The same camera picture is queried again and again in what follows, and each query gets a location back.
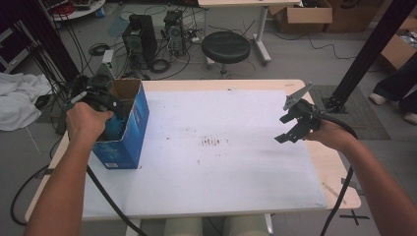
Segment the sneaker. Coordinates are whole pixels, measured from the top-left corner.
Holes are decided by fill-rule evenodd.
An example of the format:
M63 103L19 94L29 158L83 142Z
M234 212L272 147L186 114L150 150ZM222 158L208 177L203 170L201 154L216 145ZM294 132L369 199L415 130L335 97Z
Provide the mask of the sneaker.
M388 99L376 93L371 93L371 95L369 95L369 99L372 100L372 102L374 102L377 105L381 105L384 102L388 101Z
M411 113L411 112L407 112L404 115L404 119L414 125L417 125L417 114L416 113Z

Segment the white cloth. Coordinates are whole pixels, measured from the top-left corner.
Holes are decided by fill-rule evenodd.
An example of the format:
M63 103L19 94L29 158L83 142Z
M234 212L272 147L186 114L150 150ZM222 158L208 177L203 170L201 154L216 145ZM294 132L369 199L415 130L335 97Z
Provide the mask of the white cloth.
M23 128L40 116L34 104L51 91L44 75L9 75L0 73L0 130Z

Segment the cardboard box on floor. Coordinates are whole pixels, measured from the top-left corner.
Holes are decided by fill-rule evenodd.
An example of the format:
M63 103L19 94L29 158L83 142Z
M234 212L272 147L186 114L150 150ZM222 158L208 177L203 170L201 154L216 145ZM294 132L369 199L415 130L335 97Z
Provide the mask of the cardboard box on floor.
M278 32L311 33L321 32L325 24L331 23L331 6L319 0L321 8L296 8L293 6L270 6L269 13Z
M416 52L416 48L402 40L399 36L407 30L417 32L417 19L408 17L381 52L378 61L390 73L397 71Z
M333 8L333 22L325 32L358 32L365 30L377 15L384 0L328 0Z

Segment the floor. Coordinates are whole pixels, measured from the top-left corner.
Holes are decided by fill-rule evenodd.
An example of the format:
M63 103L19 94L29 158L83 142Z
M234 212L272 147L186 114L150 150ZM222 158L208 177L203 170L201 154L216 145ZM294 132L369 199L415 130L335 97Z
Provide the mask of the floor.
M79 68L84 67L80 63L80 57L75 44L68 34L67 27L72 26L74 33L80 42L84 52L95 43L104 42L109 45L120 42L120 37L108 35L108 30L113 26L116 19L124 11L136 8L144 9L138 5L106 4L105 18L96 18L89 15L65 23L59 32L64 40L67 49L73 56ZM210 24L213 27L239 29L247 31L248 37L257 31L257 22L247 29L253 20L259 16L259 8L230 8L211 9ZM202 18L198 17L199 28L202 25ZM190 25L191 20L185 19L185 24ZM376 23L359 33L315 33L310 34L310 39L301 34L276 34L272 21L267 21L264 35L264 43L272 62L266 66L259 60L259 55L253 47L251 55L245 62L228 67L231 79L300 79L304 82L313 82L316 85L338 85L353 62L353 59L337 59L338 57L354 57L362 48L365 40ZM322 49L314 49L328 44ZM124 63L125 56L123 49L116 53L119 67ZM179 57L172 63L171 68L163 74L148 73L153 80L171 76L182 68L185 69L166 80L215 80L219 78L218 66L208 70L205 66L200 46L192 45L189 49L190 63L186 66L187 56ZM89 65L96 70L101 58L92 57ZM14 73L26 73L38 75L39 69L34 63L25 60ZM367 96L375 84L387 76L378 63L375 63L365 75L359 89ZM384 164L387 170L394 176L398 183L417 204L417 126L403 120L402 114L396 103L389 102L381 106L371 105L378 115L383 126L387 130L390 140L364 140L363 143L370 148ZM39 168L48 164L51 148L60 139L55 134L51 124L32 123L29 126L13 131L0 131L0 149L2 162L0 165L0 186L3 189L0 202L0 235L22 235L24 227L15 224L10 216L9 210L13 197L25 181ZM15 213L18 219L24 220L24 215L30 200L40 182L40 177L30 181L16 201ZM363 205L351 211L350 209L340 210L332 221L328 235L379 235L379 232L372 219L367 202L361 197ZM367 216L370 219L359 217L357 221L352 217ZM275 235L318 235L324 225L328 212L326 211L304 211L292 213L277 213L272 216L272 224ZM223 217L211 217L214 226L221 230ZM143 229L148 235L163 235L164 219L144 220ZM95 221L84 222L82 235L124 235L125 224L122 221ZM204 220L205 235L218 235L209 220Z

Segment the cardboard box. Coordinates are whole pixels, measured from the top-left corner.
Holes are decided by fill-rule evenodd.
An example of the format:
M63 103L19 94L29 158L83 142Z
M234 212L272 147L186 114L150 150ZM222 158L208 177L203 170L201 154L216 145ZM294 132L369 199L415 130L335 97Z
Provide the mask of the cardboard box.
M390 73L396 72L416 52L414 47L399 37L407 30L417 32L417 19L408 17L378 58L378 62Z
M111 93L127 106L127 125L121 140L104 141L100 137L92 152L107 169L136 169L149 118L144 87L140 80L115 80Z
M321 8L269 7L279 32L311 33L321 32L332 22L331 6L326 0L319 0Z
M358 32L365 30L377 15L384 0L328 0L333 8L333 22L326 32Z

